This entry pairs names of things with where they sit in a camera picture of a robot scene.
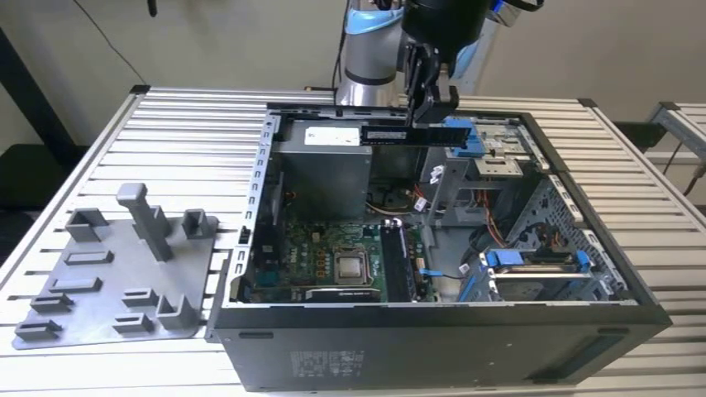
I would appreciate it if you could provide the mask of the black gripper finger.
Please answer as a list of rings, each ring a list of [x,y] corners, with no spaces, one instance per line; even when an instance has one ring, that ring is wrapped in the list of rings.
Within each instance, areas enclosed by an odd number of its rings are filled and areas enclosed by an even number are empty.
[[[450,65],[441,63],[435,72],[425,66],[415,81],[413,95],[413,123],[441,123],[459,105],[457,87],[450,82]]]
[[[411,43],[405,52],[405,94],[407,96],[407,120],[413,125],[430,123],[426,113],[438,99],[435,86],[439,75],[438,54],[430,45]]]

